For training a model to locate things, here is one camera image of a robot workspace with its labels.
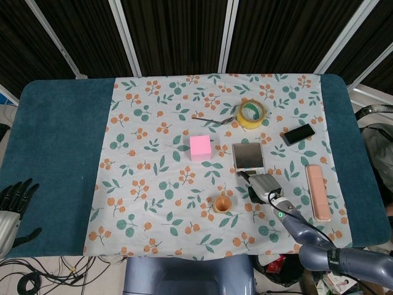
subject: yellow tape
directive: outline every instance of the yellow tape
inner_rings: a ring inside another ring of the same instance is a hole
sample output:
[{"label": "yellow tape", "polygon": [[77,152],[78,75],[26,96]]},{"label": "yellow tape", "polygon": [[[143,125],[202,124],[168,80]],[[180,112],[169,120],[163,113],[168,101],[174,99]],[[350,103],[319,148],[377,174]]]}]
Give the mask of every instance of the yellow tape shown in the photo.
[{"label": "yellow tape", "polygon": [[261,126],[265,116],[266,109],[260,102],[247,100],[240,105],[236,119],[243,128],[255,129]]}]

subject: floral tablecloth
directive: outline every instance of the floral tablecloth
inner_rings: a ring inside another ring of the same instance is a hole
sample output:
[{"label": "floral tablecloth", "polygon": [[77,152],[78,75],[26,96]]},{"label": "floral tablecloth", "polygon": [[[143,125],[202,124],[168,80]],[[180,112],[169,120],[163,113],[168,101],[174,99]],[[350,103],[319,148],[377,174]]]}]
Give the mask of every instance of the floral tablecloth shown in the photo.
[{"label": "floral tablecloth", "polygon": [[[218,125],[192,117],[235,116],[255,99],[268,113],[262,126]],[[283,132],[309,123],[311,138],[286,146]],[[259,142],[268,173],[304,217],[336,246],[351,244],[344,200],[325,122],[320,77],[312,74],[210,74],[117,78],[98,167],[85,255],[179,256],[299,250],[268,205],[251,203],[235,175],[232,144]],[[191,162],[189,136],[210,135],[212,158]],[[316,222],[305,166],[322,167],[332,221]],[[212,201],[232,200],[226,214]]]}]

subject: orange cup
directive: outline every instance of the orange cup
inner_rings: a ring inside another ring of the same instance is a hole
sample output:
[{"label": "orange cup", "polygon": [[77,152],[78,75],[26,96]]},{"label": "orange cup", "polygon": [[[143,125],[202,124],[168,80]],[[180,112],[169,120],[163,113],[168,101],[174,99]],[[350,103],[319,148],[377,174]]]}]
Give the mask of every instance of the orange cup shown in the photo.
[{"label": "orange cup", "polygon": [[213,203],[213,210],[216,213],[226,213],[231,210],[232,201],[226,195],[220,195]]}]

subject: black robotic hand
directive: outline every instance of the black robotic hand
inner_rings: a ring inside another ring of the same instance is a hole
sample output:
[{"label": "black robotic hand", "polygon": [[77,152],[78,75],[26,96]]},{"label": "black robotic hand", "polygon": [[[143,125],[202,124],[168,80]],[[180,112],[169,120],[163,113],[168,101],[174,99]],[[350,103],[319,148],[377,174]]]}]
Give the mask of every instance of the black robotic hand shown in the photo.
[{"label": "black robotic hand", "polygon": [[19,224],[39,184],[28,187],[32,179],[8,186],[0,192],[0,258],[4,257],[11,248],[36,238],[41,228],[35,229],[25,237],[16,238]]}]

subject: black curtain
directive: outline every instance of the black curtain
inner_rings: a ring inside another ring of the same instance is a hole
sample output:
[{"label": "black curtain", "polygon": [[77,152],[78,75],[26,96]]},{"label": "black curtain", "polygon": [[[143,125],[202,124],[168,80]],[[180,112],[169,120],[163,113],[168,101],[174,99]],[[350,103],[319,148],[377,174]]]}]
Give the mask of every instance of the black curtain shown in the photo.
[{"label": "black curtain", "polygon": [[241,0],[228,73],[312,73],[361,0]]},{"label": "black curtain", "polygon": [[36,0],[82,74],[132,76],[107,0]]},{"label": "black curtain", "polygon": [[362,84],[393,95],[393,53],[389,54]]},{"label": "black curtain", "polygon": [[70,67],[22,0],[0,8],[0,84],[17,98],[37,79],[74,79]]},{"label": "black curtain", "polygon": [[351,84],[392,42],[393,1],[380,0],[327,73],[340,75],[347,85]]},{"label": "black curtain", "polygon": [[227,0],[123,0],[143,76],[217,72]]}]

